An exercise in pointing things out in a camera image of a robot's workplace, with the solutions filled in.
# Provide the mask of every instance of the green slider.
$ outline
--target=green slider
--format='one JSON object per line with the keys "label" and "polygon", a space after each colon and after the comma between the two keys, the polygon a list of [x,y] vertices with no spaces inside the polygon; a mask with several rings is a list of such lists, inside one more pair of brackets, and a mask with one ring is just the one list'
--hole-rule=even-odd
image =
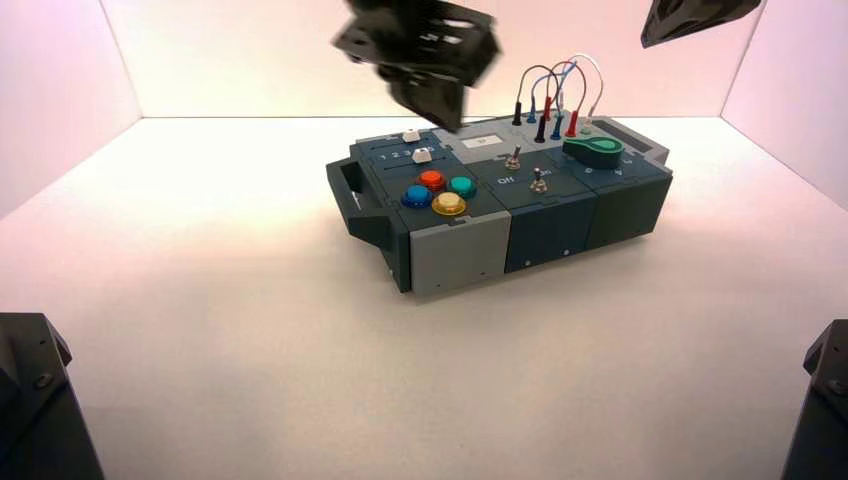
{"label": "green slider", "polygon": [[562,144],[562,151],[586,166],[613,169],[618,167],[624,145],[611,137],[567,137]]}

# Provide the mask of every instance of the white cable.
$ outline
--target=white cable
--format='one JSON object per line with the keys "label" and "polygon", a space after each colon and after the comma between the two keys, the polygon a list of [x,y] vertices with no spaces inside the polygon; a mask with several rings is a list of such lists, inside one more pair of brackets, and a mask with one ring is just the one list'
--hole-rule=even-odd
{"label": "white cable", "polygon": [[575,53],[569,58],[569,60],[574,61],[576,63],[577,57],[583,57],[586,60],[592,62],[592,66],[595,67],[595,71],[598,72],[598,79],[601,81],[601,89],[598,91],[598,96],[595,98],[595,103],[592,104],[592,107],[589,109],[589,114],[586,115],[586,118],[592,118],[592,115],[595,114],[595,108],[597,108],[598,103],[601,101],[601,95],[604,94],[604,76],[601,74],[601,67],[598,66],[598,62],[595,61],[594,58],[586,55],[585,53]]}

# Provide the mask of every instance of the carrying handle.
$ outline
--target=carrying handle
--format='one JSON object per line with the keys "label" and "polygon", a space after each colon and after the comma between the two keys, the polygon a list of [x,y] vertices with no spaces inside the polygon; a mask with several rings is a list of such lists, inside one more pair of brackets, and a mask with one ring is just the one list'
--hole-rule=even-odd
{"label": "carrying handle", "polygon": [[375,189],[359,161],[345,159],[327,165],[327,179],[348,233],[391,251],[395,242],[389,211],[379,206]]}

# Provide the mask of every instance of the white backdrop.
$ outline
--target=white backdrop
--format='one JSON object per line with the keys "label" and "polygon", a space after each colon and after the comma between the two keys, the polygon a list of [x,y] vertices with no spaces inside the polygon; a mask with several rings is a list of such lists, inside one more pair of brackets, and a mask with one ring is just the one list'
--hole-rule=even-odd
{"label": "white backdrop", "polygon": [[[370,66],[330,45],[351,17],[342,0],[103,3],[145,116],[407,114]],[[470,115],[510,113],[525,66],[576,51],[605,69],[599,113],[718,115],[759,15],[643,50],[651,0],[456,3],[497,19],[504,53],[471,93]]]}
{"label": "white backdrop", "polygon": [[97,0],[0,1],[0,218],[138,117]]}
{"label": "white backdrop", "polygon": [[848,208],[848,3],[770,0],[723,116]]}

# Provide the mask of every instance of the yellow arcade button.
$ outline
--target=yellow arcade button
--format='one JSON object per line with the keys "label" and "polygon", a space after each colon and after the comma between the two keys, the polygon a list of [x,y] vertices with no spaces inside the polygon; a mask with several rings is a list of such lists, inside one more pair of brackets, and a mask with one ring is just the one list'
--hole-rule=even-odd
{"label": "yellow arcade button", "polygon": [[465,200],[453,192],[441,193],[433,200],[433,210],[440,215],[459,215],[465,211],[465,206]]}

